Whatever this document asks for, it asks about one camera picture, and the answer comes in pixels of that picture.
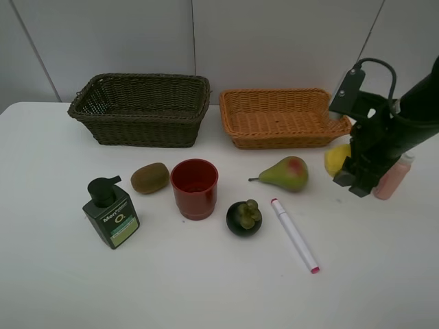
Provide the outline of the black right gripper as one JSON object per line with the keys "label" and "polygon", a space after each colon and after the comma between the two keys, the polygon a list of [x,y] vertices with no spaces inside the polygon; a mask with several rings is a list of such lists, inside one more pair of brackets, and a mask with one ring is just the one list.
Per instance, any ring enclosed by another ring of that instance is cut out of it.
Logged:
{"label": "black right gripper", "polygon": [[365,197],[403,153],[412,148],[411,128],[391,116],[394,104],[380,95],[360,91],[350,115],[356,120],[351,130],[351,156],[346,157],[333,181],[350,186],[349,191]]}

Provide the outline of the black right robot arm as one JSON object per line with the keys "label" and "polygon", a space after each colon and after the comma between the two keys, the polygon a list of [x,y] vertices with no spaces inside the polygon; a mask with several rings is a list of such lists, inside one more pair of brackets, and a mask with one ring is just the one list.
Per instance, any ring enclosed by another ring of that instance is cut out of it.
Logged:
{"label": "black right robot arm", "polygon": [[[389,70],[392,81],[388,96],[361,90],[365,62]],[[365,197],[401,156],[438,133],[438,64],[431,73],[394,98],[396,71],[387,62],[362,58],[346,73],[332,96],[329,112],[355,120],[351,129],[351,155],[336,171],[333,181]]]}

